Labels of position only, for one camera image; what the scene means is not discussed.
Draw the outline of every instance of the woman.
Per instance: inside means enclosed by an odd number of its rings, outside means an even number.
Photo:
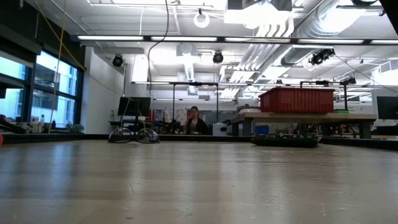
[[[196,106],[191,108],[192,118],[187,120],[184,125],[185,134],[207,134],[206,123],[198,117],[199,110]]]

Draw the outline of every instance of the floor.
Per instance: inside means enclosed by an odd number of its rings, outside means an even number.
[[[397,223],[398,154],[105,141],[0,148],[0,223]]]

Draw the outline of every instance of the table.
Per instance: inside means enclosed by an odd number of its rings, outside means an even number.
[[[375,114],[282,114],[282,113],[243,113],[231,120],[233,136],[239,136],[239,123],[243,124],[243,136],[251,136],[252,122],[260,123],[309,123],[309,124],[359,124],[359,136],[371,139],[371,123],[377,119]]]

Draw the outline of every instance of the computer monitor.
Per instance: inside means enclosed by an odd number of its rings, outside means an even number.
[[[379,119],[398,119],[398,97],[378,96],[377,110]]]
[[[150,116],[150,98],[120,97],[118,116]]]

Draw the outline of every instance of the red plastic bin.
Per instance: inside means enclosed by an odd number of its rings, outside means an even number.
[[[332,89],[273,88],[259,96],[261,111],[274,113],[332,113]]]

